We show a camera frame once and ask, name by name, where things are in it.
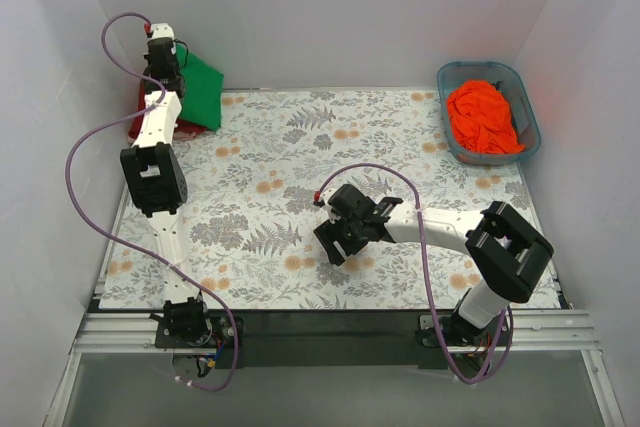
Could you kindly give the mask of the green t-shirt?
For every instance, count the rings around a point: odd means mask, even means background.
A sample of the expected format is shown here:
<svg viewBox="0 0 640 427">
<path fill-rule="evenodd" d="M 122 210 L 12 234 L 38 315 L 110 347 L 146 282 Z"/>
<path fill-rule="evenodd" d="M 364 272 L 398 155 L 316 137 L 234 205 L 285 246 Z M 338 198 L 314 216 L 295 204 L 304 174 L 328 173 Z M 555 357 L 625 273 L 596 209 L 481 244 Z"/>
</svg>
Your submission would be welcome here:
<svg viewBox="0 0 640 427">
<path fill-rule="evenodd" d="M 221 126 L 221 96 L 224 75 L 201 60 L 187 47 L 176 46 L 180 72 L 185 81 L 179 119 L 215 131 Z"/>
</svg>

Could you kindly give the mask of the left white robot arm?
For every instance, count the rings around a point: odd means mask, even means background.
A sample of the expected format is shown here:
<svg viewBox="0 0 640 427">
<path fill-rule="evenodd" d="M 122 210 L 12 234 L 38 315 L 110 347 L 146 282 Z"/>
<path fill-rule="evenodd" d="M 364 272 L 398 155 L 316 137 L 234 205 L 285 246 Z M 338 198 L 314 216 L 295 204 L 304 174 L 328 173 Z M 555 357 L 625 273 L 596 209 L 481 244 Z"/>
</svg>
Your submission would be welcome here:
<svg viewBox="0 0 640 427">
<path fill-rule="evenodd" d="M 208 343 L 213 324 L 206 316 L 201 290 L 188 281 L 181 207 L 188 187 L 172 142 L 185 91 L 173 31 L 156 25 L 147 33 L 147 67 L 142 81 L 144 106 L 139 133 L 120 153 L 131 200 L 146 218 L 158 255 L 169 262 L 164 274 L 163 314 L 157 318 L 167 335 L 193 347 Z"/>
</svg>

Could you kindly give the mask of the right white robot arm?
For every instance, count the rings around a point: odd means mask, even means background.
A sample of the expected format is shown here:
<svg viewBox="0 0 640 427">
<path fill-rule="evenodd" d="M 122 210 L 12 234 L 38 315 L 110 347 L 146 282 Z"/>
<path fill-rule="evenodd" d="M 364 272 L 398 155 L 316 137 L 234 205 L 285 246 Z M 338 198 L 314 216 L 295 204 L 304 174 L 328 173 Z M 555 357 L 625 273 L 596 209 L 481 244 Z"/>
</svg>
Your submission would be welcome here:
<svg viewBox="0 0 640 427">
<path fill-rule="evenodd" d="M 336 266 L 370 242 L 426 243 L 469 254 L 481 280 L 440 321 L 444 340 L 456 346 L 479 342 L 503 309 L 527 303 L 554 254 L 551 243 L 505 202 L 481 211 L 418 210 L 397 197 L 374 201 L 344 184 L 316 193 L 314 204 L 328 214 L 314 234 Z"/>
</svg>

